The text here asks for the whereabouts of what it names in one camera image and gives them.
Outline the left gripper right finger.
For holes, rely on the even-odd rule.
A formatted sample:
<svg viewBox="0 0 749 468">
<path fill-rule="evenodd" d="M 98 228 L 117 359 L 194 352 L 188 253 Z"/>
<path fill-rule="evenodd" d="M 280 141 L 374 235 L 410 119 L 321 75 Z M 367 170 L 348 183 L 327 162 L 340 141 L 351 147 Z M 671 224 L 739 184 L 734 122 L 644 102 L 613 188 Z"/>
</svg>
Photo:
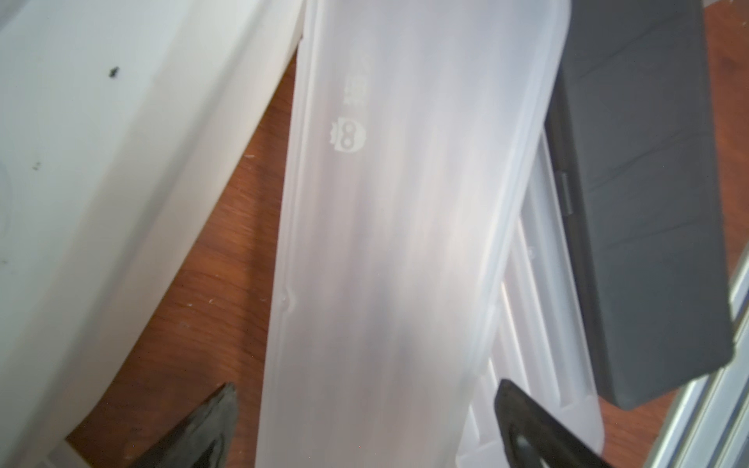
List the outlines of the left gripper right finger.
<svg viewBox="0 0 749 468">
<path fill-rule="evenodd" d="M 495 416 L 511 467 L 609 465 L 510 379 L 499 382 Z"/>
</svg>

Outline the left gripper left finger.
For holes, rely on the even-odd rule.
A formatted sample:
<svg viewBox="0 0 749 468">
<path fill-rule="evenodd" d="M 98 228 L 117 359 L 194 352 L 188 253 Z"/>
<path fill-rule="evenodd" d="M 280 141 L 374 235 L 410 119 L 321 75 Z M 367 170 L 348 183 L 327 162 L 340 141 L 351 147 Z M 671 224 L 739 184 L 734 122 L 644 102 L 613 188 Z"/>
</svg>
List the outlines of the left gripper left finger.
<svg viewBox="0 0 749 468">
<path fill-rule="evenodd" d="M 236 387 L 226 382 L 130 467 L 224 467 L 238 417 Z"/>
</svg>

